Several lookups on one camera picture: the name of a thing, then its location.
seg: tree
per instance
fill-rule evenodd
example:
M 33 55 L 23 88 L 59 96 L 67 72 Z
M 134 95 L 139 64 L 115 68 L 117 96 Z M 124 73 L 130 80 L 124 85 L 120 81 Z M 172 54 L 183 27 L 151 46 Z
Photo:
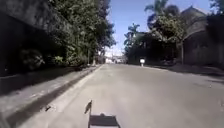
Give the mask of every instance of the tree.
M 210 0 L 211 8 L 217 10 L 217 13 L 223 14 L 224 12 L 224 0 Z
M 152 23 L 156 21 L 159 15 L 179 15 L 179 8 L 176 5 L 166 6 L 168 0 L 155 0 L 153 4 L 147 5 L 145 11 L 152 11 L 153 14 L 148 17 L 147 24 L 150 28 Z
M 49 0 L 54 8 L 72 25 L 66 44 L 66 61 L 86 58 L 93 60 L 99 50 L 116 42 L 113 27 L 107 19 L 109 0 Z
M 185 31 L 178 17 L 159 16 L 151 29 L 152 37 L 162 43 L 164 59 L 177 57 L 177 46 L 182 42 Z
M 140 27 L 140 25 L 138 24 L 132 24 L 132 26 L 128 27 L 128 33 L 125 34 L 124 36 L 126 37 L 126 40 L 124 41 L 124 45 L 131 47 L 134 43 L 134 37 L 137 35 L 138 31 L 138 27 Z

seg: sidewalk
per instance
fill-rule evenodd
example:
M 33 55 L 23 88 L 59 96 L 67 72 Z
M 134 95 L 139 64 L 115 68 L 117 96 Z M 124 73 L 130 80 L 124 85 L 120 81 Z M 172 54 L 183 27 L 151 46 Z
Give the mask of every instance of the sidewalk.
M 25 120 L 97 67 L 71 72 L 48 82 L 0 97 L 0 112 L 10 124 Z
M 191 66 L 191 65 L 181 65 L 177 64 L 169 67 L 168 70 L 180 73 L 192 73 L 201 74 L 214 77 L 224 76 L 224 71 L 216 67 L 206 67 L 206 66 Z

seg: street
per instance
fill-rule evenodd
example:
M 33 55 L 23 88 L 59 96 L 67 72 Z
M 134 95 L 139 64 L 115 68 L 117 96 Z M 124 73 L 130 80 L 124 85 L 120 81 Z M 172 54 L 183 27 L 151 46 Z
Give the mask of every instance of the street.
M 20 128 L 87 128 L 92 115 L 121 128 L 223 128 L 224 85 L 215 78 L 156 68 L 105 64 Z

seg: sky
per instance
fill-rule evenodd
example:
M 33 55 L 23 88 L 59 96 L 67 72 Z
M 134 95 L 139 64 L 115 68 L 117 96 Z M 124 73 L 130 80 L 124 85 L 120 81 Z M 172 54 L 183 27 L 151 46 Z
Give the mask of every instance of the sky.
M 114 23 L 115 33 L 113 37 L 117 45 L 107 49 L 106 55 L 121 55 L 125 40 L 124 34 L 128 32 L 128 26 L 133 23 L 139 24 L 138 31 L 149 31 L 147 27 L 147 17 L 151 12 L 145 12 L 145 6 L 154 3 L 154 0 L 111 0 L 108 20 Z M 169 0 L 169 4 L 177 5 L 180 10 L 193 6 L 205 13 L 210 12 L 209 0 Z

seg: vegetation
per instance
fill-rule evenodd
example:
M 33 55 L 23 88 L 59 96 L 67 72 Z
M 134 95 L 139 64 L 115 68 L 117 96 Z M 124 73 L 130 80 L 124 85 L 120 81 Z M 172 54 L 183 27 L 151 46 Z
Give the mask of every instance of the vegetation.
M 22 48 L 19 54 L 23 66 L 29 71 L 41 67 L 82 66 L 99 58 L 99 51 L 104 54 L 105 47 L 115 44 L 112 37 L 114 25 L 107 20 L 109 2 L 49 0 L 54 9 L 71 25 L 71 29 L 57 28 L 48 33 L 50 42 L 53 42 L 50 45 L 51 51 L 42 50 L 43 46 Z
M 211 8 L 216 9 L 217 13 L 223 14 L 224 12 L 224 0 L 210 0 Z
M 224 37 L 222 36 L 224 29 L 224 0 L 211 0 L 211 8 L 215 9 L 213 13 L 207 17 L 207 30 L 210 37 L 214 42 L 223 43 Z
M 177 46 L 184 36 L 183 24 L 179 17 L 179 9 L 168 5 L 168 0 L 155 0 L 147 5 L 145 11 L 153 12 L 148 17 L 150 32 L 138 32 L 135 29 L 125 34 L 125 54 L 128 63 L 138 63 L 140 58 L 147 60 L 174 60 L 177 57 Z

